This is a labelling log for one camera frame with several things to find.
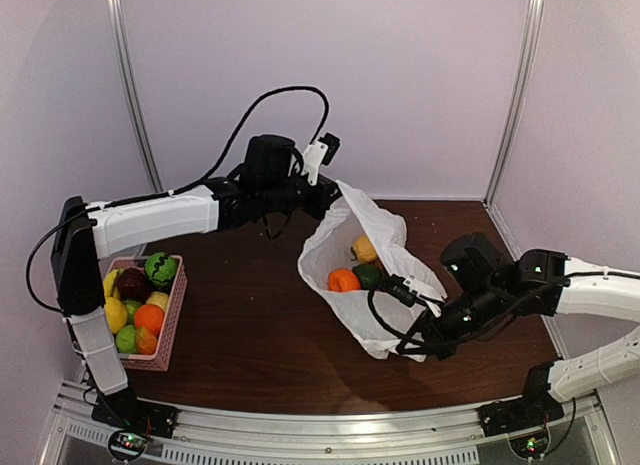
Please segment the white plastic bag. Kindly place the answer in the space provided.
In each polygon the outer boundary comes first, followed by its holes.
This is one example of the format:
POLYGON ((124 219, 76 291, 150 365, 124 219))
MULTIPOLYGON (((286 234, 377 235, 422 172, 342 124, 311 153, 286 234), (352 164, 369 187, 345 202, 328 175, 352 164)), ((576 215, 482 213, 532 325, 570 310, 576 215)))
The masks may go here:
POLYGON ((436 274, 406 249, 404 218, 379 207, 364 191, 339 182, 340 197, 304 243, 297 268, 303 281, 326 301, 335 316, 371 357, 385 359, 400 339, 382 327, 368 305, 398 332, 406 332, 422 311, 380 290, 393 275, 412 279, 422 297, 438 306, 447 293, 436 274))

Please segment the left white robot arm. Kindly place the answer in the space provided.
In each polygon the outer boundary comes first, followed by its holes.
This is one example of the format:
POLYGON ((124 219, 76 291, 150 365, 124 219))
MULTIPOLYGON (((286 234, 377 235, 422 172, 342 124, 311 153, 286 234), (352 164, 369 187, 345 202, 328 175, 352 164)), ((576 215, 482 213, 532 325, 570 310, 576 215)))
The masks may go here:
POLYGON ((186 191, 119 204, 66 201, 51 256, 57 302, 94 383, 108 395, 106 414, 121 428, 137 427, 144 409, 124 392, 130 385, 107 324, 100 260, 176 236, 232 230, 272 213, 302 209, 320 219, 339 195, 320 169, 339 147, 330 133, 303 152, 290 139, 263 134, 250 140, 243 163, 228 176, 206 178, 186 191))

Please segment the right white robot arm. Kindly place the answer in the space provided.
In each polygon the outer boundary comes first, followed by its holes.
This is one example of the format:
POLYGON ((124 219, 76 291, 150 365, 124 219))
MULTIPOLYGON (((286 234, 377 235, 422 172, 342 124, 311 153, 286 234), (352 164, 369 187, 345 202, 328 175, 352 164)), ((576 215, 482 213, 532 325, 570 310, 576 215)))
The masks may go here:
POLYGON ((503 255, 482 233, 464 235, 440 255, 461 288, 447 302, 427 297, 411 278, 395 295, 425 306, 397 350, 444 359, 505 319, 556 317, 578 326, 569 339, 582 349, 530 370, 522 397, 513 404, 519 425, 535 425, 551 409, 639 372, 639 275, 562 252, 531 249, 518 259, 503 255))

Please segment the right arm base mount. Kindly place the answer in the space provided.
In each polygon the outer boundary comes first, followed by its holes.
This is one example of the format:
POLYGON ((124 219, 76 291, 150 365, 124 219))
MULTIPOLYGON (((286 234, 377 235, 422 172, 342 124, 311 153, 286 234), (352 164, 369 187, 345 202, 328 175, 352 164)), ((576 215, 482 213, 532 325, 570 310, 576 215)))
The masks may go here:
POLYGON ((524 397, 483 405, 477 413, 485 437, 506 435, 511 452, 527 462, 551 451, 549 425, 565 416, 553 399, 524 397))

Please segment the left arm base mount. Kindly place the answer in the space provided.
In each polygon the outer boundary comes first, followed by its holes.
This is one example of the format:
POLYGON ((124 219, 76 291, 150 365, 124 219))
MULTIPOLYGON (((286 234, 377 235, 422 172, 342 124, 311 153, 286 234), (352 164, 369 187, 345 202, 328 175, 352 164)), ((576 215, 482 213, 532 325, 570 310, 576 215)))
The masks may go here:
POLYGON ((141 400, 131 385, 110 395, 90 386, 82 398, 92 407, 94 421, 115 428, 106 447, 117 463, 130 464, 142 457, 154 438, 170 439, 174 435, 178 409, 141 400))

